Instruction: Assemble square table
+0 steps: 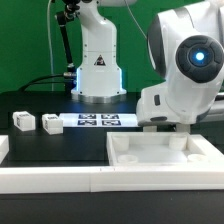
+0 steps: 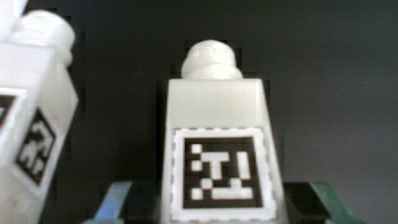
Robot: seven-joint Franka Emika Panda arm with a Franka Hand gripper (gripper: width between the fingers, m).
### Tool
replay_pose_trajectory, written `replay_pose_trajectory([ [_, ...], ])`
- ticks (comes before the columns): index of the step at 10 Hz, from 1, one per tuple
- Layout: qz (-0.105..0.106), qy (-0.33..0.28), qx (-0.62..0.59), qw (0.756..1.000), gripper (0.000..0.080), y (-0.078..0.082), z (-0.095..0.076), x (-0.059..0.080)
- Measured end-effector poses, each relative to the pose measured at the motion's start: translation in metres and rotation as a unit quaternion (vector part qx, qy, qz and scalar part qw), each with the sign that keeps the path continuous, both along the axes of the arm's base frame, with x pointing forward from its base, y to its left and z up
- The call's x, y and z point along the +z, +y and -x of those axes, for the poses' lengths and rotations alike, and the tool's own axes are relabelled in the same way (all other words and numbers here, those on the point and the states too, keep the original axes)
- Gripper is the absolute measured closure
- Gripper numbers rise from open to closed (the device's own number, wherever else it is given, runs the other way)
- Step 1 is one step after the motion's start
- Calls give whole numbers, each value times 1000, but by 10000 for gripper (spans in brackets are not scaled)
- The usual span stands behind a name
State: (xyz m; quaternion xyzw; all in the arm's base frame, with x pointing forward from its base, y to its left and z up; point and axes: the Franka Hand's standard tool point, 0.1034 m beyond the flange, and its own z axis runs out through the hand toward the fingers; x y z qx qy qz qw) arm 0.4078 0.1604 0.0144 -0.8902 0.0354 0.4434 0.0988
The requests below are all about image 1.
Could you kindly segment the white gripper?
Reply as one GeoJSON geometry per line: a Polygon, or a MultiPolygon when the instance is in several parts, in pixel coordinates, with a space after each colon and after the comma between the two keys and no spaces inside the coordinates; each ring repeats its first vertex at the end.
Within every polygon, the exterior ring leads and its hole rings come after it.
{"type": "Polygon", "coordinates": [[[137,102],[136,116],[139,126],[157,126],[165,124],[191,125],[199,122],[224,121],[224,100],[221,95],[215,98],[212,106],[203,113],[194,111],[190,106],[190,114],[175,112],[167,103],[166,85],[144,88],[137,102]]]}

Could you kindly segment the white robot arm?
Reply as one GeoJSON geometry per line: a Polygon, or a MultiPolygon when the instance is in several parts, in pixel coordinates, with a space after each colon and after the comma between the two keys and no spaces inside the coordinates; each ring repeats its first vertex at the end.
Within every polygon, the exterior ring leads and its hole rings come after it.
{"type": "MultiPolygon", "coordinates": [[[[79,18],[83,38],[83,61],[71,90],[75,99],[105,103],[126,94],[116,63],[116,27],[98,8],[136,1],[78,0],[75,9],[67,9],[79,18]]],[[[224,0],[203,0],[157,14],[147,46],[152,66],[164,82],[141,91],[138,124],[203,120],[224,81],[224,0]]]]}

